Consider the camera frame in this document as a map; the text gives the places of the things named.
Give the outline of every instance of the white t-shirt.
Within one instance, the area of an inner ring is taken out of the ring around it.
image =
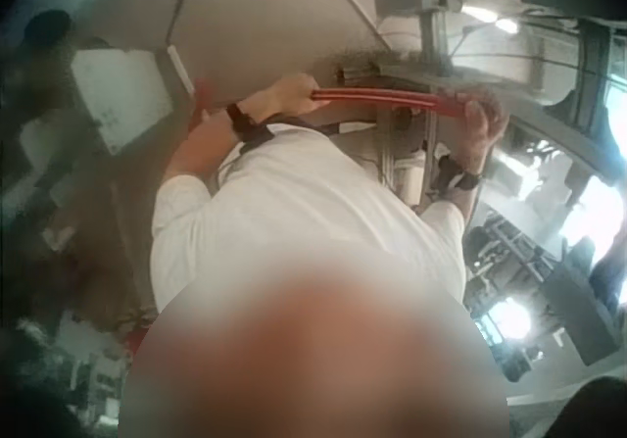
[[[216,283],[224,254],[290,241],[339,241],[391,254],[416,283],[439,283],[461,302],[463,216],[449,202],[419,218],[367,176],[326,136],[289,125],[236,160],[212,197],[191,175],[159,190],[153,219],[151,276],[157,308],[190,282]]]

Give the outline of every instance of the man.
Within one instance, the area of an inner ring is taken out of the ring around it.
[[[478,415],[447,410],[478,396],[459,393],[454,345],[481,340],[460,305],[461,237],[508,116],[489,95],[457,95],[465,120],[445,166],[450,189],[419,218],[313,129],[271,125],[273,138],[260,139],[256,123],[323,106],[315,89],[308,75],[287,76],[206,119],[175,151],[157,195],[158,309],[193,284],[179,312],[211,328],[208,350],[189,356],[202,358],[192,376],[208,376],[198,381],[199,418],[212,436],[457,434]],[[241,139],[263,142],[224,164]],[[220,170],[211,196],[204,180]],[[451,303],[435,309],[436,291]],[[430,328],[448,329],[459,313],[470,333]]]

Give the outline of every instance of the wristwatch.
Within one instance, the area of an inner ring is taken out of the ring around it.
[[[226,107],[226,113],[233,123],[233,131],[244,143],[240,154],[248,152],[274,137],[265,124],[257,124],[253,119],[242,113],[237,104],[231,103]]]
[[[438,167],[440,171],[436,178],[435,187],[440,194],[453,188],[464,191],[474,190],[481,182],[481,175],[465,171],[460,164],[451,159],[451,156],[440,158]]]

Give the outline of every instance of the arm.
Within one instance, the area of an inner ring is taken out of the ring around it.
[[[237,105],[242,113],[249,115],[255,122],[262,122],[277,113],[303,115],[325,105],[325,102],[311,100],[312,92],[316,89],[318,86],[313,77],[298,73],[281,78],[271,87]],[[174,151],[163,182],[183,174],[211,176],[238,143],[239,137],[233,131],[226,111],[211,115]]]
[[[464,104],[465,120],[459,123],[458,146],[451,158],[469,173],[481,174],[492,146],[503,136],[509,114],[495,95],[486,92],[460,93],[457,99]],[[444,199],[456,205],[466,223],[470,219],[477,198],[477,190],[450,190]]]

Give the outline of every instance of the red handle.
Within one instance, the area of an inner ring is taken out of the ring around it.
[[[407,92],[385,88],[322,88],[312,93],[312,100],[347,100],[373,104],[398,105],[429,110],[451,118],[463,118],[463,105],[454,99],[430,93]]]

